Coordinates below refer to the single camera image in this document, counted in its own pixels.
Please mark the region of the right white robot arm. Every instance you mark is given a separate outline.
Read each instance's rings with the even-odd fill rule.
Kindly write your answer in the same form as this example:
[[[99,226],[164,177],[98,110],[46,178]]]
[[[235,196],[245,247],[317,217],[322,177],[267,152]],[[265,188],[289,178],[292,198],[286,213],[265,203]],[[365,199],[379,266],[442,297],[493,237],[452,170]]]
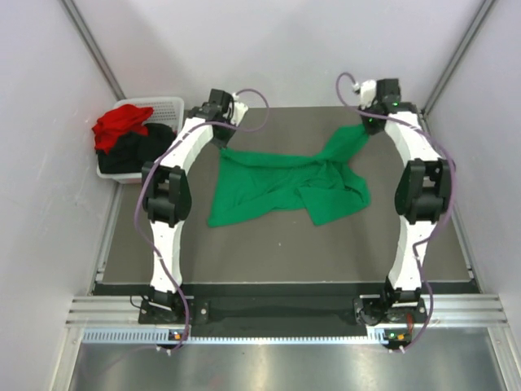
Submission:
[[[421,308],[419,269],[427,242],[449,208],[452,183],[449,162],[431,145],[416,107],[402,101],[397,79],[364,81],[357,93],[366,132],[384,132],[404,166],[394,196],[400,218],[395,260],[379,297],[356,302],[359,321],[375,326],[382,321],[399,322]]]

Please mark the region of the green t shirt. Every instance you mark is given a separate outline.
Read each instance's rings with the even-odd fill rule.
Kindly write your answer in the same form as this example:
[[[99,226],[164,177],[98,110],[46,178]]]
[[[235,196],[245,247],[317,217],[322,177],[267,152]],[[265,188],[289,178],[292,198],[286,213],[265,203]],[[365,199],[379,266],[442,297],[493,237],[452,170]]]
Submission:
[[[362,211],[370,190],[348,162],[368,141],[362,125],[351,125],[338,128],[314,156],[221,150],[208,225],[304,209],[320,226]]]

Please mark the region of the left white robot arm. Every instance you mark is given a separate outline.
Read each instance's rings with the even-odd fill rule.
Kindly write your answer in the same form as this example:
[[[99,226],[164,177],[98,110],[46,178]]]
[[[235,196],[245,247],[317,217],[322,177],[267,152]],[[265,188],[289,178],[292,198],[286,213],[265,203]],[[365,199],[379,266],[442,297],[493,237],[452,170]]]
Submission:
[[[207,144],[226,146],[247,110],[236,94],[212,89],[208,101],[186,115],[165,154],[142,167],[140,200],[151,227],[148,242],[154,266],[151,291],[143,295],[140,323],[186,321],[180,292],[180,247],[183,225],[192,206],[187,174]]]

